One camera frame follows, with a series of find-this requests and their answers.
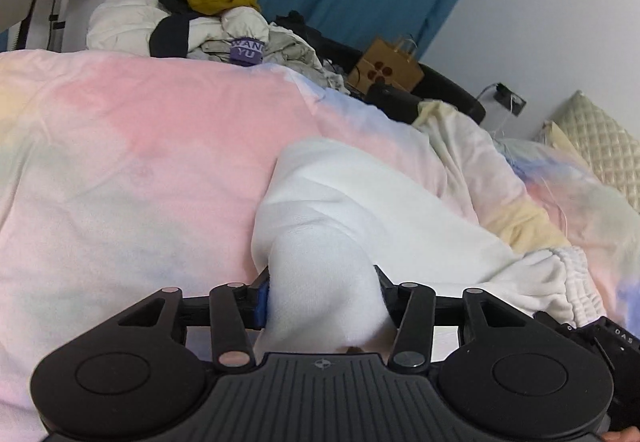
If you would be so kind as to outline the quilted cream pillow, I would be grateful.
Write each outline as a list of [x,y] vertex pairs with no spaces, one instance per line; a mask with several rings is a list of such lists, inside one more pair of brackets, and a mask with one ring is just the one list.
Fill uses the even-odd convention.
[[639,140],[582,91],[577,90],[555,117],[544,123],[538,138],[573,155],[639,211]]

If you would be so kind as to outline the pile of clothes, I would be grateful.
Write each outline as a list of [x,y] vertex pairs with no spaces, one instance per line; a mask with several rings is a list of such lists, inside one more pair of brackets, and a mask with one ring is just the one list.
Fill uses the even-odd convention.
[[175,20],[159,0],[106,0],[90,17],[86,45],[90,50],[149,57],[152,34],[159,30],[168,35],[170,46],[184,50],[183,57],[229,63],[232,46],[241,38],[251,38],[264,46],[262,62],[286,66],[323,88],[347,91],[344,76],[321,61],[305,38],[267,22],[253,8],[233,8],[220,17],[196,17],[180,31],[168,25]]

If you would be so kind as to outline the white knit zip sweater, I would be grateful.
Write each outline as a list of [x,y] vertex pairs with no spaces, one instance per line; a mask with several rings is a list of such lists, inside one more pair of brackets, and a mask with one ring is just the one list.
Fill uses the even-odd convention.
[[446,297],[482,288],[575,326],[605,312],[580,248],[518,254],[400,171],[329,139],[280,154],[255,216],[252,256],[270,275],[259,354],[387,352],[394,335],[380,277]]

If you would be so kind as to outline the pastel pink blue bedsheet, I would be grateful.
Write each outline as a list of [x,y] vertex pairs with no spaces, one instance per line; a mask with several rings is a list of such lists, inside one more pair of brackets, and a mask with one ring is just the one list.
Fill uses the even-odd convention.
[[279,66],[6,52],[2,439],[43,438],[29,379],[57,347],[157,289],[253,280],[258,206],[307,139],[376,157],[518,254],[580,248],[604,314],[638,329],[639,218],[573,156],[496,144],[439,101],[401,124]]

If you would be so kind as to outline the brown paper bag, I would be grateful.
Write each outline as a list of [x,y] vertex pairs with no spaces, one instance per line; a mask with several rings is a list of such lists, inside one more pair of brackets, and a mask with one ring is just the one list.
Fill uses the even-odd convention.
[[365,95],[374,84],[410,92],[424,77],[416,60],[416,42],[408,36],[396,42],[376,37],[347,76],[347,86]]

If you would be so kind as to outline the black wall socket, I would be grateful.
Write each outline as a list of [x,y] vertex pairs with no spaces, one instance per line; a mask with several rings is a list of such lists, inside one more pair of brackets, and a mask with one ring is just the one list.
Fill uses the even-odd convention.
[[494,99],[514,116],[520,115],[526,106],[526,101],[521,96],[502,83],[496,85]]

